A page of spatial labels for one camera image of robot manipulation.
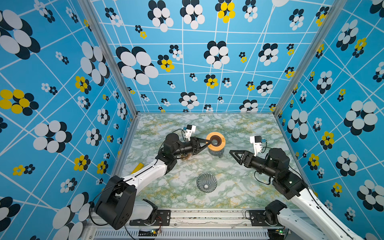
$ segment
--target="floral pattern wallpaper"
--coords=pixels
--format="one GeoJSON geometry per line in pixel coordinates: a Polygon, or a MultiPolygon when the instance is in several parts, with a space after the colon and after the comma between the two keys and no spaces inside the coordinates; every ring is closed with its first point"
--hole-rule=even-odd
{"type": "Polygon", "coordinates": [[[78,239],[132,114],[77,1],[2,2],[0,46],[0,239],[78,239]]]}
{"type": "Polygon", "coordinates": [[[384,239],[384,5],[347,1],[277,113],[324,205],[367,240],[384,239]]]}
{"type": "Polygon", "coordinates": [[[91,4],[138,111],[270,113],[333,0],[91,4]]]}

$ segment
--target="metal grate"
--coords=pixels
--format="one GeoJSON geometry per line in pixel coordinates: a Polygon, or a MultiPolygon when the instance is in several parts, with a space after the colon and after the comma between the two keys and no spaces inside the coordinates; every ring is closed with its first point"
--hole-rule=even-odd
{"type": "MultiPolygon", "coordinates": [[[[139,229],[128,230],[132,237],[138,239],[139,229]]],[[[97,230],[94,239],[127,239],[131,238],[125,229],[97,230]]],[[[267,229],[162,229],[156,239],[269,239],[267,229]]]]}

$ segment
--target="green marble pattern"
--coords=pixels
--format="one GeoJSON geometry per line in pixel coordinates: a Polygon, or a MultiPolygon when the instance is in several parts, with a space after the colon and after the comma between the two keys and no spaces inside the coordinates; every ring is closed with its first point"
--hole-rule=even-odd
{"type": "MultiPolygon", "coordinates": [[[[122,176],[129,175],[140,162],[152,162],[165,136],[187,124],[196,125],[196,137],[205,138],[210,132],[223,134],[227,142],[224,156],[212,156],[205,149],[188,160],[178,160],[172,171],[145,187],[137,199],[148,199],[167,208],[264,208],[278,199],[297,208],[272,184],[256,181],[255,171],[240,166],[229,154],[229,150],[253,152],[249,136],[260,135],[268,141],[268,147],[282,148],[291,159],[291,167],[297,170],[272,114],[142,114],[122,176]],[[196,186],[196,178],[203,172],[210,172],[217,179],[217,188],[208,194],[196,186]]],[[[256,173],[256,177],[268,182],[264,175],[256,173]]]]}

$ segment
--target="metal bracket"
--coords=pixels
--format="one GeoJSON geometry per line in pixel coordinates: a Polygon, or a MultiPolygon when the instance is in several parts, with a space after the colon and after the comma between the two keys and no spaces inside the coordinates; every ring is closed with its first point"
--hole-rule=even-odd
{"type": "Polygon", "coordinates": [[[265,222],[264,212],[265,210],[249,210],[249,216],[251,218],[251,223],[253,227],[270,227],[268,223],[265,222]]]}
{"type": "MultiPolygon", "coordinates": [[[[163,222],[159,222],[158,219],[151,226],[169,226],[170,210],[157,210],[156,217],[160,217],[163,222]]],[[[148,226],[142,219],[132,220],[129,222],[130,226],[148,226]]]]}

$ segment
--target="black cable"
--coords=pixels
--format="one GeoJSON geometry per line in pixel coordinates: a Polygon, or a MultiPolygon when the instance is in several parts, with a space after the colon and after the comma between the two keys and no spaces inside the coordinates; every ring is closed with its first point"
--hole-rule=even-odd
{"type": "Polygon", "coordinates": [[[297,172],[296,170],[294,170],[294,169],[291,167],[291,165],[289,165],[289,167],[290,167],[295,173],[297,173],[297,174],[301,177],[301,179],[303,179],[302,175],[301,175],[299,172],[297,172]]]}
{"type": "Polygon", "coordinates": [[[267,144],[267,142],[266,142],[266,140],[265,140],[265,147],[262,147],[262,153],[264,153],[265,150],[266,150],[266,144],[267,144]]]}
{"type": "Polygon", "coordinates": [[[246,211],[245,211],[244,216],[245,216],[246,219],[252,221],[252,219],[247,218],[247,211],[249,211],[249,210],[246,210],[246,211]]]}
{"type": "MultiPolygon", "coordinates": [[[[296,170],[294,170],[292,167],[291,167],[291,165],[289,165],[289,167],[295,172],[295,173],[297,173],[302,179],[303,179],[303,177],[302,177],[302,175],[300,174],[300,173],[298,173],[296,170]]],[[[337,224],[337,222],[335,222],[335,220],[333,220],[333,218],[331,218],[331,216],[329,216],[325,211],[324,211],[324,209],[316,202],[316,200],[314,199],[314,197],[312,196],[312,194],[311,194],[311,191],[307,188],[307,190],[308,190],[308,192],[309,192],[309,194],[311,195],[311,197],[312,197],[312,199],[313,199],[313,201],[317,204],[317,206],[319,206],[319,208],[325,213],[325,215],[327,215],[341,230],[343,230],[343,232],[347,235],[347,236],[349,236],[351,239],[353,239],[339,224],[337,224]]]]}
{"type": "Polygon", "coordinates": [[[263,184],[265,184],[265,185],[270,185],[270,184],[271,184],[271,178],[272,178],[272,177],[269,177],[269,182],[268,182],[268,183],[265,183],[265,182],[259,181],[259,180],[256,178],[256,171],[255,171],[255,173],[253,174],[253,176],[254,176],[255,179],[256,179],[258,182],[260,182],[260,183],[263,183],[263,184]]]}
{"type": "Polygon", "coordinates": [[[127,229],[127,227],[124,225],[124,228],[125,228],[125,230],[127,231],[127,233],[128,233],[128,235],[133,239],[133,240],[136,240],[136,239],[134,239],[133,237],[132,237],[132,235],[129,233],[129,231],[128,231],[128,229],[127,229]]]}
{"type": "Polygon", "coordinates": [[[331,218],[331,216],[328,215],[327,212],[324,211],[324,209],[316,202],[316,200],[314,199],[314,197],[312,196],[311,194],[311,191],[307,188],[309,194],[311,195],[313,201],[317,204],[317,206],[319,206],[319,208],[325,213],[325,215],[327,215],[348,237],[350,237],[352,240],[353,240],[353,237],[351,237],[335,220],[333,220],[333,218],[331,218]]]}
{"type": "MultiPolygon", "coordinates": [[[[110,186],[110,187],[107,187],[106,189],[104,189],[103,191],[101,191],[98,195],[102,194],[105,190],[107,190],[107,189],[109,189],[109,188],[111,188],[111,187],[114,187],[114,186],[116,186],[116,185],[118,185],[118,184],[121,184],[121,182],[116,183],[116,184],[114,184],[114,185],[112,185],[112,186],[110,186]]],[[[91,216],[91,206],[92,206],[92,204],[94,205],[94,201],[95,201],[95,199],[98,197],[98,195],[95,196],[95,198],[94,198],[94,199],[92,200],[92,202],[91,202],[91,205],[89,206],[89,210],[88,210],[89,218],[91,219],[91,221],[92,221],[95,225],[97,225],[97,226],[105,226],[105,225],[108,225],[108,223],[106,223],[106,224],[98,224],[98,223],[95,223],[95,222],[93,221],[93,219],[92,219],[92,216],[91,216]]]]}

